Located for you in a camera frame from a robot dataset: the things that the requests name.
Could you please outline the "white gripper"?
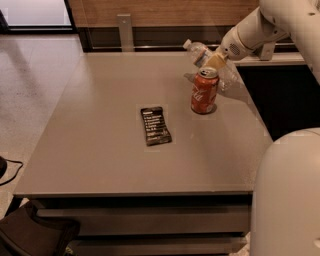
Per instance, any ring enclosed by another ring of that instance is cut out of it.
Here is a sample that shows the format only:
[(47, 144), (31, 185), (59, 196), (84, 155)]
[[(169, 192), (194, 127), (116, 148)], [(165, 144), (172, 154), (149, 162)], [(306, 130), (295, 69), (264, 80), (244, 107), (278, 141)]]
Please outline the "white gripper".
[(265, 41), (265, 25), (264, 19), (238, 23), (226, 33), (217, 48), (218, 53), (214, 53), (205, 66), (219, 70), (227, 64), (227, 59), (241, 60), (257, 50)]

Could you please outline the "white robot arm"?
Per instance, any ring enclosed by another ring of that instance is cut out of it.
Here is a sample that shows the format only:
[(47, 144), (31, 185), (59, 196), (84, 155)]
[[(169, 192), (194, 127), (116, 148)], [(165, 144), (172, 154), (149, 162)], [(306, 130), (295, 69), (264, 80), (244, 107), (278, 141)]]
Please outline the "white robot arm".
[[(319, 0), (259, 0), (222, 39), (222, 67), (290, 37), (320, 82)], [(264, 154), (252, 199), (250, 256), (320, 256), (320, 128), (288, 133)]]

